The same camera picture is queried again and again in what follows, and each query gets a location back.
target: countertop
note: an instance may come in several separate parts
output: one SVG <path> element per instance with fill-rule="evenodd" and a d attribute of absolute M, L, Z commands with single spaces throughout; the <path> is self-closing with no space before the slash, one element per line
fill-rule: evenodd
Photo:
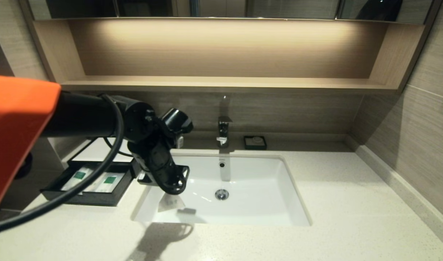
<path fill-rule="evenodd" d="M 443 261 L 442 242 L 373 170 L 354 152 L 332 151 L 231 152 L 282 158 L 305 203 L 310 227 L 145 226 L 132 221 L 145 186 L 132 182 L 117 207 L 62 205 L 1 233 L 0 260 Z M 218 153 L 172 151 L 178 156 Z M 27 209 L 45 201 L 38 196 Z"/>

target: cabinet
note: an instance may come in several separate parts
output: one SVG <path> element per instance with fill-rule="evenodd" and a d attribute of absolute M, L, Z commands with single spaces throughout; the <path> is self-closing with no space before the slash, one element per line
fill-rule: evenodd
<path fill-rule="evenodd" d="M 65 90 L 394 94 L 439 6 L 434 0 L 425 25 L 26 17 L 49 77 Z"/>

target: soap dish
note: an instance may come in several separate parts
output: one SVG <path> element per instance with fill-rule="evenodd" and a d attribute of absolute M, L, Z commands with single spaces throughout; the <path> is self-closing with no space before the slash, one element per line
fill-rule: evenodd
<path fill-rule="evenodd" d="M 266 150 L 266 141 L 263 136 L 244 136 L 246 150 Z"/>

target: mirror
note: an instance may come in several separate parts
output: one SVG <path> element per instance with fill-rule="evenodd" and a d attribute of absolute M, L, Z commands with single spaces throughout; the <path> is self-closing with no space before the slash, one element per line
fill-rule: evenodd
<path fill-rule="evenodd" d="M 28 0 L 35 20 L 116 17 L 114 0 Z"/>
<path fill-rule="evenodd" d="M 424 24 L 432 0 L 344 0 L 338 19 Z"/>
<path fill-rule="evenodd" d="M 120 17 L 334 19 L 339 0 L 117 0 Z"/>

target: white sink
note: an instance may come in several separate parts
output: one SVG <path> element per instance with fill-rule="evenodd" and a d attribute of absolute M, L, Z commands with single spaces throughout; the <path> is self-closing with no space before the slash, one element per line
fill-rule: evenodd
<path fill-rule="evenodd" d="M 185 208 L 158 212 L 164 192 L 149 186 L 135 221 L 310 226 L 281 159 L 190 156 L 174 160 L 190 167 L 186 189 L 180 194 Z M 228 191 L 226 200 L 215 197 L 219 189 Z"/>

